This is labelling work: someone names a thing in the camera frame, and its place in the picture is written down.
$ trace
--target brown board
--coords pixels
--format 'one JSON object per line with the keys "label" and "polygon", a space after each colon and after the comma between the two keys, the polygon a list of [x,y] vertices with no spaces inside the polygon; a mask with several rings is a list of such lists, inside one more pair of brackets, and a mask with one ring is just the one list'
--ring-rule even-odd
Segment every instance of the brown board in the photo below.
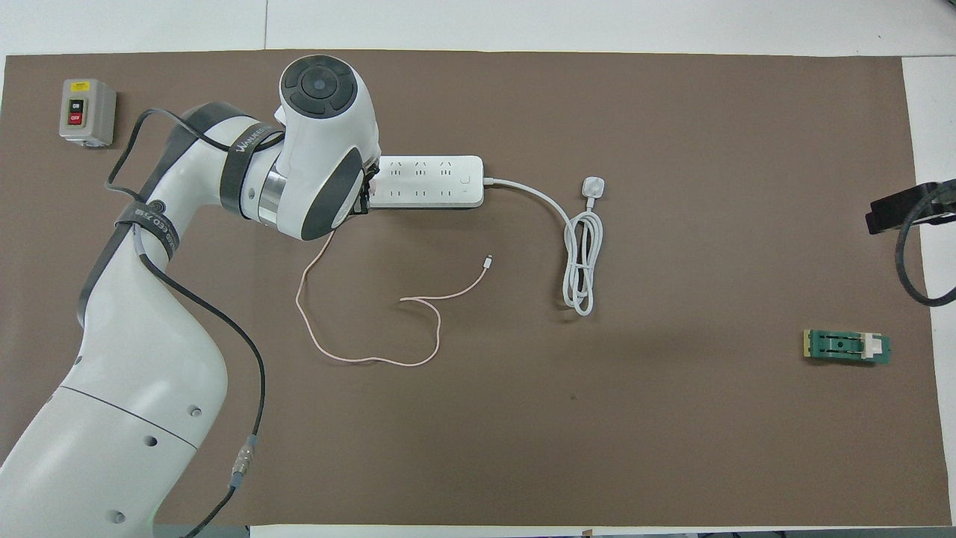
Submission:
{"label": "brown board", "polygon": [[[270,121],[301,51],[13,56],[0,119],[0,457],[79,346],[76,297],[126,200],[101,183],[147,107],[228,101]],[[948,525],[927,310],[901,290],[868,202],[914,183],[898,58],[339,51],[385,154],[475,154],[582,210],[606,179],[594,314],[563,308],[560,221],[494,189],[469,211],[347,222],[320,242],[200,211],[170,274],[257,341],[269,397],[254,467],[217,523]],[[117,142],[57,136],[66,78],[119,91]],[[170,128],[150,120],[119,182]],[[921,278],[919,256],[911,271]],[[257,398],[242,342],[199,309],[228,398],[160,523],[226,489]],[[807,360],[804,328],[881,332],[892,362]]]}

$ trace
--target coiled white cord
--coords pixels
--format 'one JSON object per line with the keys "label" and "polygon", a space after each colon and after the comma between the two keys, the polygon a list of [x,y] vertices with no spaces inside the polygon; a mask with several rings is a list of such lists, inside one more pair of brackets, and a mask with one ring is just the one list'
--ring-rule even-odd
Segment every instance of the coiled white cord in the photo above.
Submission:
{"label": "coiled white cord", "polygon": [[[529,192],[551,204],[564,219],[564,248],[568,251],[568,261],[564,268],[562,292],[564,303],[580,316],[587,316],[594,308],[595,264],[598,262],[601,242],[604,240],[604,225],[592,209],[595,200],[604,194],[604,180],[589,177],[584,180],[581,193],[587,197],[583,212],[569,218],[564,209],[550,196],[537,189],[506,179],[485,178],[486,186],[500,185]],[[582,227],[581,239],[577,240],[577,226]]]}
{"label": "coiled white cord", "polygon": [[305,322],[306,328],[309,329],[309,336],[312,337],[312,343],[315,344],[315,347],[319,351],[321,351],[323,355],[329,357],[330,359],[335,359],[343,363],[380,362],[380,363],[388,363],[390,365],[395,365],[395,366],[412,368],[412,367],[421,366],[425,364],[426,362],[430,361],[432,358],[434,358],[435,355],[438,354],[438,347],[442,344],[442,313],[438,311],[438,308],[436,308],[434,304],[429,303],[429,301],[443,301],[445,299],[454,299],[456,297],[461,297],[465,295],[467,292],[471,291],[471,288],[478,285],[478,282],[480,282],[481,279],[485,277],[485,274],[488,272],[488,269],[491,267],[491,255],[488,255],[488,257],[485,258],[485,263],[482,264],[481,275],[478,275],[478,278],[475,280],[475,282],[472,282],[469,287],[463,289],[462,291],[458,293],[453,293],[451,295],[443,295],[440,297],[418,296],[418,297],[402,297],[401,299],[399,299],[399,303],[411,301],[414,303],[424,304],[428,308],[431,308],[431,311],[435,313],[435,317],[438,318],[438,326],[435,327],[435,348],[431,351],[431,354],[428,355],[423,360],[417,363],[400,363],[399,361],[393,361],[391,359],[385,359],[382,357],[365,357],[362,359],[347,359],[345,357],[339,357],[338,355],[334,355],[333,353],[326,351],[325,348],[322,347],[322,345],[318,342],[318,339],[315,337],[315,332],[312,330],[312,323],[309,321],[309,316],[305,313],[305,310],[302,308],[302,302],[301,302],[302,289],[305,287],[305,282],[309,276],[309,271],[311,271],[312,268],[315,266],[315,264],[318,263],[318,260],[322,258],[322,255],[325,254],[325,250],[329,248],[329,243],[332,242],[332,237],[335,234],[336,234],[335,232],[329,233],[329,237],[325,239],[325,244],[322,245],[322,248],[318,251],[318,254],[315,255],[315,259],[313,259],[312,263],[306,266],[306,268],[302,271],[302,278],[299,279],[299,288],[298,288],[298,291],[295,292],[295,307],[298,308],[299,314],[302,315],[302,321]]}

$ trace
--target power outlet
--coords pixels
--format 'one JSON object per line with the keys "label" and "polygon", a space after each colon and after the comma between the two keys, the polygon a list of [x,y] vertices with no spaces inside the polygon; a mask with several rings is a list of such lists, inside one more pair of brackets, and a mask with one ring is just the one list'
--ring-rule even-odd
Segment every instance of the power outlet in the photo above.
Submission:
{"label": "power outlet", "polygon": [[477,208],[485,168],[474,155],[382,156],[369,209]]}

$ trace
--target black strap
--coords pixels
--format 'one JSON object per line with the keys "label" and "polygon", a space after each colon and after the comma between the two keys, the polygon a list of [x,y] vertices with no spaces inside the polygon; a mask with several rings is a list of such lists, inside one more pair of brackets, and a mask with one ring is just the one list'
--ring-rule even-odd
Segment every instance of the black strap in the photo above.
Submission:
{"label": "black strap", "polygon": [[254,123],[243,131],[232,143],[223,165],[223,176],[219,182],[219,201],[227,211],[242,215],[242,184],[252,162],[255,149],[281,129],[266,123]]}
{"label": "black strap", "polygon": [[126,209],[119,214],[114,225],[123,223],[139,224],[144,230],[156,236],[156,239],[163,244],[166,249],[166,256],[173,258],[173,253],[179,248],[179,234],[172,221],[166,218],[166,215],[143,204],[142,202],[130,202]]}

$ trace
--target thin white cable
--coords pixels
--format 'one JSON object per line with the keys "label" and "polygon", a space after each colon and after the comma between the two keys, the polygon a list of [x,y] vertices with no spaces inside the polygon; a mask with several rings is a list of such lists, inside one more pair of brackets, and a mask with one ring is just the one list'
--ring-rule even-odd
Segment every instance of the thin white cable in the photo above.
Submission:
{"label": "thin white cable", "polygon": [[438,318],[438,326],[435,327],[435,348],[431,351],[431,354],[428,355],[427,358],[417,363],[401,363],[398,361],[393,361],[391,359],[385,359],[382,357],[365,357],[363,359],[347,359],[345,357],[339,357],[338,355],[334,355],[333,353],[330,353],[329,351],[325,350],[324,347],[322,347],[322,345],[318,342],[318,339],[315,337],[315,332],[312,329],[312,323],[309,321],[309,316],[305,313],[305,310],[302,308],[302,302],[301,302],[302,289],[305,287],[305,282],[309,276],[309,271],[311,271],[312,268],[315,266],[315,264],[318,263],[318,260],[322,258],[322,255],[325,254],[325,250],[329,247],[329,243],[332,242],[332,237],[335,234],[336,234],[335,232],[329,233],[329,237],[325,240],[325,244],[322,245],[322,248],[318,251],[318,254],[315,255],[315,259],[313,259],[312,263],[306,266],[305,270],[302,271],[302,278],[299,279],[298,291],[295,292],[295,306],[298,308],[299,314],[302,315],[302,321],[305,322],[306,328],[309,329],[309,336],[312,337],[312,343],[315,344],[315,347],[319,351],[321,351],[323,355],[329,357],[330,359],[335,359],[343,363],[381,362],[381,363],[388,363],[390,365],[395,365],[395,366],[412,368],[412,367],[421,366],[425,364],[426,362],[430,361],[432,358],[434,358],[435,355],[438,354],[438,348],[442,344],[442,313],[438,311],[438,308],[436,308],[434,304],[429,303],[429,301],[441,301],[445,299],[454,299],[456,297],[461,297],[465,295],[467,292],[471,291],[472,288],[478,285],[478,282],[480,282],[481,279],[485,277],[485,274],[488,272],[488,269],[491,267],[491,255],[488,255],[488,257],[485,258],[485,263],[482,266],[481,275],[478,275],[478,278],[474,282],[472,282],[469,287],[463,289],[462,291],[458,293],[453,293],[451,295],[443,295],[440,297],[418,296],[418,297],[402,297],[401,299],[399,299],[399,303],[411,301],[414,303],[424,304],[428,308],[431,308],[431,311],[435,313],[435,317]]}
{"label": "thin white cable", "polygon": [[[594,207],[595,198],[603,194],[603,182],[601,181],[599,193],[588,196],[585,210],[574,218],[568,218],[564,209],[550,196],[527,185],[493,177],[485,178],[485,185],[501,185],[502,187],[511,187],[512,189],[529,192],[548,202],[561,215],[561,218],[564,219],[564,248],[568,251],[568,261],[564,268],[564,282],[561,286],[564,303],[573,308],[580,316],[590,314],[594,308],[595,264],[598,262],[601,243],[604,241],[604,225],[601,223],[598,214],[591,209]],[[576,233],[578,225],[582,227],[579,243]]]}

